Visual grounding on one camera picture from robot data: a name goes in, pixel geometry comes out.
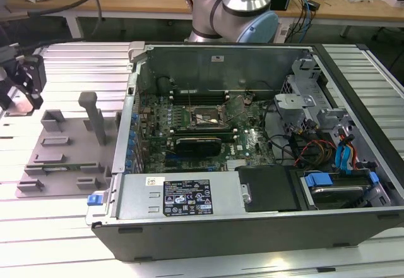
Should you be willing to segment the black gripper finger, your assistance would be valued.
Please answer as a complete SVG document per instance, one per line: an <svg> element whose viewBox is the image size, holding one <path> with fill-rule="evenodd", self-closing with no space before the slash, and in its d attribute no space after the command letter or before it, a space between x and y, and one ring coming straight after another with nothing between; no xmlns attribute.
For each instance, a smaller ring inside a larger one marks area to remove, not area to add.
<svg viewBox="0 0 404 278"><path fill-rule="evenodd" d="M13 87L13 84L9 80L2 80L0 82L0 106L2 109L9 109L12 100L8 93Z"/></svg>
<svg viewBox="0 0 404 278"><path fill-rule="evenodd" d="M40 109L43 104L41 93L47 82L44 59L41 55L32 55L18 63L17 88L21 91L33 109Z"/></svg>

